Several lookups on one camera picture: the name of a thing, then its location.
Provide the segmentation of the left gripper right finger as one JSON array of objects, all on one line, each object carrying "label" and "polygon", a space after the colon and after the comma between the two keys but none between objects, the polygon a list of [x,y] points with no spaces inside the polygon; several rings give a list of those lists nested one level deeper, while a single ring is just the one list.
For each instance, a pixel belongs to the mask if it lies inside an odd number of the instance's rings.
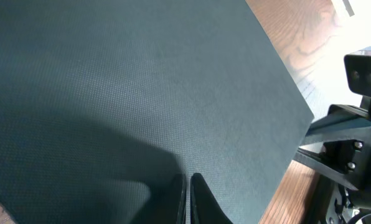
[{"label": "left gripper right finger", "polygon": [[216,201],[201,173],[194,173],[190,180],[191,224],[232,224]]}]

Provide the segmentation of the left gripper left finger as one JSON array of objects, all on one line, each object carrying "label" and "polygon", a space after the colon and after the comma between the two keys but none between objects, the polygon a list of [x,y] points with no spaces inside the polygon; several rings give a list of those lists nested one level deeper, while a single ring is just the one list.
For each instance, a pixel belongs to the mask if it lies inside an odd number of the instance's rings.
[{"label": "left gripper left finger", "polygon": [[152,198],[135,216],[139,224],[183,224],[186,222],[187,181],[177,174],[159,197]]}]

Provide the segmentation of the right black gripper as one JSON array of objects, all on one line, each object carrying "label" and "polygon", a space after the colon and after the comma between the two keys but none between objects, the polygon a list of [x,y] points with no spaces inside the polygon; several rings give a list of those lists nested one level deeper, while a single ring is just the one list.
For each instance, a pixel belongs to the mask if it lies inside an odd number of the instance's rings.
[{"label": "right black gripper", "polygon": [[303,223],[371,223],[371,99],[331,105],[294,160],[319,174]]}]

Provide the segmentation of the dark green box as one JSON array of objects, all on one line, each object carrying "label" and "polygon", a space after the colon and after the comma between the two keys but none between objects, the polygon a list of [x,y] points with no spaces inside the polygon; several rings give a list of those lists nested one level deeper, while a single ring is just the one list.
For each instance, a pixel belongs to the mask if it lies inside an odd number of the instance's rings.
[{"label": "dark green box", "polygon": [[201,173],[258,223],[313,114],[245,1],[0,1],[0,203],[135,223]]}]

